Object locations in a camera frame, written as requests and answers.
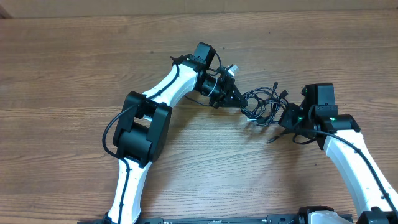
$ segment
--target black bracket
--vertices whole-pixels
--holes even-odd
[[[398,223],[394,212],[383,212],[379,207],[371,207],[371,211],[363,211],[357,224],[390,224]]]
[[[282,113],[279,120],[281,126],[288,130],[309,129],[331,134],[335,134],[339,130],[361,131],[351,115],[338,114],[333,84],[306,85],[302,90],[302,95],[305,99],[300,106],[289,103]],[[304,136],[310,139],[315,138],[320,149],[323,149],[326,136],[321,134],[304,134]]]
[[[209,75],[206,71],[209,69],[211,61],[215,56],[215,49],[203,42],[200,42],[195,53],[190,56],[183,64],[189,66],[190,62],[199,64],[200,67],[192,67],[198,72],[195,90],[203,96],[209,96],[209,105],[214,108],[219,107],[245,107],[248,102],[244,99],[235,85],[235,79],[228,73],[229,67],[220,66],[217,71],[220,74],[218,78]]]
[[[308,224],[308,216],[316,211],[333,211],[327,206],[301,207],[298,214],[275,214],[254,218],[139,218],[137,224]],[[349,222],[353,222],[352,215],[339,215]]]
[[[130,106],[133,108],[120,117],[113,144],[118,148],[116,154],[119,157],[128,157],[144,167],[148,162],[155,162],[164,148],[172,108],[134,91],[126,97],[122,111]],[[134,118],[144,116],[152,118],[149,128],[134,122]]]

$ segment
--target black cable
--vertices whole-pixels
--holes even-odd
[[[185,97],[186,99],[190,100],[190,101],[193,101],[193,102],[199,104],[199,105],[202,105],[202,106],[210,106],[210,105],[206,105],[206,104],[204,104],[204,103],[200,103],[199,101],[190,98],[189,96],[187,96],[187,94],[185,94],[184,97]]]
[[[178,78],[178,76],[180,75],[180,67],[178,65],[178,63],[176,62],[176,59],[171,57],[170,58],[173,60],[173,65],[175,65],[177,67],[177,72],[174,76],[174,78],[166,85],[164,86],[161,90],[159,90],[157,93],[155,93],[154,95],[147,97],[148,100],[151,100],[153,98],[155,98],[156,96],[160,96],[168,87],[170,87],[170,85],[173,84],[173,82]],[[125,160],[122,157],[118,157],[118,155],[116,155],[115,153],[111,152],[108,147],[106,146],[106,136],[108,135],[109,130],[111,129],[112,125],[124,114],[126,114],[129,110],[131,110],[131,108],[135,107],[136,105],[132,105],[128,108],[126,108],[124,111],[120,112],[118,115],[116,115],[111,122],[109,122],[109,124],[107,125],[107,127],[104,130],[104,133],[102,135],[102,145],[104,147],[104,150],[111,156],[120,159],[124,162],[124,164],[126,165],[126,180],[124,181],[124,186],[123,186],[123,191],[122,191],[122,195],[121,195],[121,199],[120,199],[120,204],[119,204],[119,220],[118,220],[118,224],[120,224],[121,221],[121,217],[122,217],[122,208],[123,208],[123,200],[124,200],[124,194],[126,193],[126,189],[127,189],[127,182],[129,180],[130,177],[130,166],[129,163],[127,162],[127,160]]]
[[[306,145],[306,144],[310,144],[313,143],[314,141],[316,141],[316,139],[310,139],[308,141],[305,142],[296,142],[296,137],[298,136],[298,134],[294,134],[293,136],[293,143],[299,144],[299,145]]]
[[[253,110],[247,109],[247,107],[241,107],[241,112],[249,119],[253,120],[257,126],[268,126],[270,124],[275,124],[274,118],[279,111],[279,108],[285,110],[288,105],[288,101],[285,99],[287,92],[282,92],[284,95],[278,95],[276,92],[277,82],[275,82],[273,88],[269,87],[259,87],[254,90],[243,93],[243,98],[245,100],[254,99],[257,101],[257,105]],[[268,98],[263,99],[259,95],[267,95]],[[266,112],[267,105],[270,105],[271,110],[269,115],[262,117]]]
[[[337,135],[334,135],[334,134],[331,134],[331,133],[327,133],[327,132],[324,132],[324,131],[307,130],[307,129],[301,129],[300,130],[299,129],[299,130],[295,130],[294,132],[296,134],[313,133],[313,134],[322,134],[322,135],[330,136],[332,138],[335,138],[335,139],[341,141],[342,143],[346,144],[347,146],[351,147],[352,149],[354,149],[354,151],[356,153],[358,153],[359,156],[361,156],[361,158],[363,159],[365,164],[368,166],[369,171],[372,173],[372,176],[373,176],[374,180],[376,181],[377,186],[379,187],[380,191],[382,192],[384,199],[387,201],[387,203],[391,207],[391,210],[394,212],[396,218],[398,218],[398,211],[397,211],[396,207],[394,206],[394,204],[392,203],[389,193],[387,193],[386,190],[384,189],[384,186],[381,184],[381,181],[380,181],[379,177],[377,176],[376,171],[374,170],[372,164],[369,162],[368,158],[362,153],[362,151],[360,149],[355,147],[349,141],[347,141],[347,140],[345,140],[345,139],[343,139],[343,138],[341,138],[341,137],[339,137]]]
[[[310,109],[308,110],[308,119],[309,119],[309,120],[311,120],[312,111],[313,111],[313,109],[314,109],[315,106],[316,106],[316,105],[312,105],[312,106],[310,107]]]
[[[216,76],[216,75],[218,75],[218,74],[220,73],[220,70],[221,70],[221,59],[220,59],[220,56],[218,55],[217,52],[215,52],[214,54],[215,54],[215,55],[217,56],[217,58],[218,58],[218,68],[217,68],[216,70],[215,70],[215,69],[212,69],[212,68],[209,68],[210,71],[216,72],[215,74],[207,73],[207,74],[209,74],[210,76]]]

